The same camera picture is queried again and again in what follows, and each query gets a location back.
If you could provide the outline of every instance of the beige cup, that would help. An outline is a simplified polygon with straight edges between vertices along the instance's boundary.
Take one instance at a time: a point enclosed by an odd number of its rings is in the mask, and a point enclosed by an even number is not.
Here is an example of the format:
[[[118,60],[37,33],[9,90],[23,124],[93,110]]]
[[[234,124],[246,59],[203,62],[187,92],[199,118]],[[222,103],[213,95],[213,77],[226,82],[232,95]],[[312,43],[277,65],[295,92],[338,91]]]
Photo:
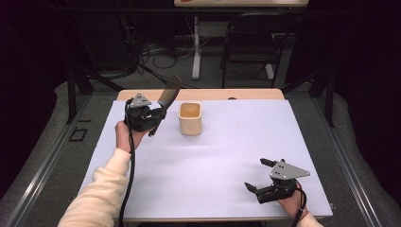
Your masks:
[[[180,129],[183,135],[201,134],[201,105],[195,102],[185,102],[180,105]]]

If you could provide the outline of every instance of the cord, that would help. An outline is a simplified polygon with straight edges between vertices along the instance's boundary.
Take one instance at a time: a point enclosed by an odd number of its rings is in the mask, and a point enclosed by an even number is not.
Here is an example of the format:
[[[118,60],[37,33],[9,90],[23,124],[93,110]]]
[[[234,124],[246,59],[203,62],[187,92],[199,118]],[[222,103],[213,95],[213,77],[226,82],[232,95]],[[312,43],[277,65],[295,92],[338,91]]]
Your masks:
[[[301,215],[304,212],[305,207],[306,207],[306,193],[302,188],[299,188],[299,187],[293,188],[290,186],[283,186],[283,185],[279,185],[278,187],[282,187],[285,189],[291,189],[291,190],[297,190],[297,191],[301,192],[301,207],[299,208],[299,210],[298,210],[297,214],[295,215],[295,218],[291,224],[291,227],[296,227],[298,222],[300,221]]]
[[[296,188],[295,190],[301,192],[301,207],[298,210],[297,214],[295,215],[294,221],[292,222],[291,227],[296,227],[298,222],[300,221],[301,215],[304,212],[304,209],[306,207],[306,193],[303,189],[301,188]]]
[[[125,119],[128,119],[127,116],[127,110],[128,110],[128,102],[126,103],[125,107]],[[127,192],[124,197],[123,203],[121,204],[121,209],[120,209],[120,215],[118,217],[118,226],[119,227],[124,227],[124,211],[127,205],[128,198],[130,197],[130,192],[132,188],[132,182],[133,182],[133,176],[135,174],[135,144],[133,142],[133,136],[132,136],[132,125],[129,120],[126,120],[127,126],[128,126],[128,131],[129,131],[129,141],[130,141],[130,148],[131,148],[131,171],[130,171],[130,181],[127,186]]]

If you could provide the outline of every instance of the hand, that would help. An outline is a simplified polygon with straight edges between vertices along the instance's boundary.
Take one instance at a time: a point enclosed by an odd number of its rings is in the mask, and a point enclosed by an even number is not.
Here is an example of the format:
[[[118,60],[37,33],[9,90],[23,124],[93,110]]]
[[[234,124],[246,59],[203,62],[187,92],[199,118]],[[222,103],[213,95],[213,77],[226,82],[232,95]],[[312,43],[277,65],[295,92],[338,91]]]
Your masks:
[[[287,212],[287,214],[289,214],[292,218],[295,218],[301,207],[301,192],[295,190],[294,195],[292,195],[292,197],[286,198],[285,200],[279,200],[278,203],[280,203],[280,205]],[[308,213],[309,211],[307,211],[305,207],[300,220],[302,220]]]
[[[151,130],[152,129],[147,131],[132,131],[132,138],[135,149],[138,148],[144,135],[146,135]],[[130,133],[128,131],[127,125],[124,124],[124,121],[118,121],[117,124],[115,125],[115,136],[116,136],[117,148],[125,150],[126,152],[131,152],[130,140],[129,140]]]

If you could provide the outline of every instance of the person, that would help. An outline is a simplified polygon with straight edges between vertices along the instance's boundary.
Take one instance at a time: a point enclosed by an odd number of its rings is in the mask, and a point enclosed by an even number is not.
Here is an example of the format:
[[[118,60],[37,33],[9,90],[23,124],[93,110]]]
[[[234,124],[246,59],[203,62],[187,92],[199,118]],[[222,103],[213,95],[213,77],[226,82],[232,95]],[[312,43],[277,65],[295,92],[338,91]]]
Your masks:
[[[132,131],[135,150],[148,131]],[[123,121],[115,126],[116,148],[104,167],[95,170],[93,181],[68,206],[59,222],[60,227],[68,226],[114,226],[113,217],[121,207],[123,195],[129,179],[126,176],[130,168],[131,147],[129,130]],[[295,191],[291,198],[278,201],[283,209],[295,217],[301,206],[301,193]],[[298,223],[299,227],[319,227],[321,224],[304,209]]]

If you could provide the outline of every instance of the white sleeve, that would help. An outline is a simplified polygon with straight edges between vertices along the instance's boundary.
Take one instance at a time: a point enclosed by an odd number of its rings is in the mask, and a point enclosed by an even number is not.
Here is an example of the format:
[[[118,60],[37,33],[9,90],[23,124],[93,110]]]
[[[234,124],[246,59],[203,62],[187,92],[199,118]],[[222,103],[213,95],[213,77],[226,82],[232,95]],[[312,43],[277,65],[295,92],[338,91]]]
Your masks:
[[[93,182],[69,205],[59,226],[113,226],[129,181],[130,157],[116,148],[106,166],[95,170]]]
[[[297,227],[323,227],[310,213],[297,224]]]

